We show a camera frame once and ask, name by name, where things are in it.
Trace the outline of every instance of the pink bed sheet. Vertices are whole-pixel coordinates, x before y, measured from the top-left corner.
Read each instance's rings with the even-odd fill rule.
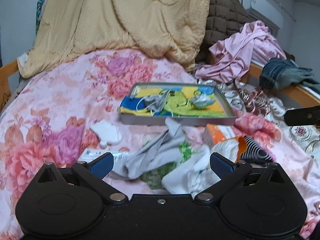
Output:
[[[146,138],[164,126],[123,125],[117,108],[135,82],[196,83],[181,65],[166,59],[152,60],[127,49],[96,51],[71,63],[35,76],[6,109],[0,121],[0,239],[18,239],[22,231],[15,219],[17,200],[44,162],[70,166],[86,148],[99,141],[89,126],[105,119],[116,124],[122,142],[106,151],[136,152]],[[304,197],[308,218],[301,235],[308,237],[318,221],[320,169],[273,123],[238,112],[235,134],[253,136],[286,170]],[[203,127],[184,127],[190,142],[202,144]],[[141,181],[105,179],[126,193],[161,193]]]

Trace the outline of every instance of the screw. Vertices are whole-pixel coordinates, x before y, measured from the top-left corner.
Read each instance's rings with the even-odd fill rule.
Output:
[[[165,204],[165,200],[164,199],[158,199],[158,203],[161,204],[161,205]]]
[[[123,193],[113,193],[110,195],[110,199],[113,201],[122,201],[125,199],[125,194]]]
[[[209,201],[213,199],[213,195],[211,193],[199,193],[198,199],[202,201]]]

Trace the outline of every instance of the blue gripper pad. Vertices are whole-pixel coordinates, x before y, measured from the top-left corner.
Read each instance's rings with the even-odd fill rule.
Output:
[[[88,163],[89,171],[96,175],[99,179],[103,179],[113,168],[113,155],[105,153]]]
[[[220,179],[225,178],[237,168],[235,163],[223,157],[219,153],[212,153],[210,156],[210,167]]]

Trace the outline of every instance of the wooden bed frame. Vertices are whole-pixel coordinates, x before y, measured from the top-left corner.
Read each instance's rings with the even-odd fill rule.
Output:
[[[11,93],[9,88],[8,77],[18,71],[17,61],[13,61],[8,65],[0,68],[0,110],[4,107],[5,103],[9,100]],[[250,70],[242,77],[241,81],[248,82],[249,77],[259,78],[262,68],[254,63],[251,63]],[[284,93],[287,97],[297,102],[302,107],[319,106],[320,100],[304,90],[303,88],[290,85],[280,92]]]

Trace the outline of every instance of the teal patterned fabric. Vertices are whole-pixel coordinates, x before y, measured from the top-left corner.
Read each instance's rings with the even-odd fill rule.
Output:
[[[39,26],[40,26],[40,21],[41,21],[41,18],[42,18],[42,7],[43,7],[43,4],[44,4],[45,0],[39,0],[37,2],[37,12],[36,12],[36,36],[37,36],[37,33],[38,33],[38,29],[39,29]]]

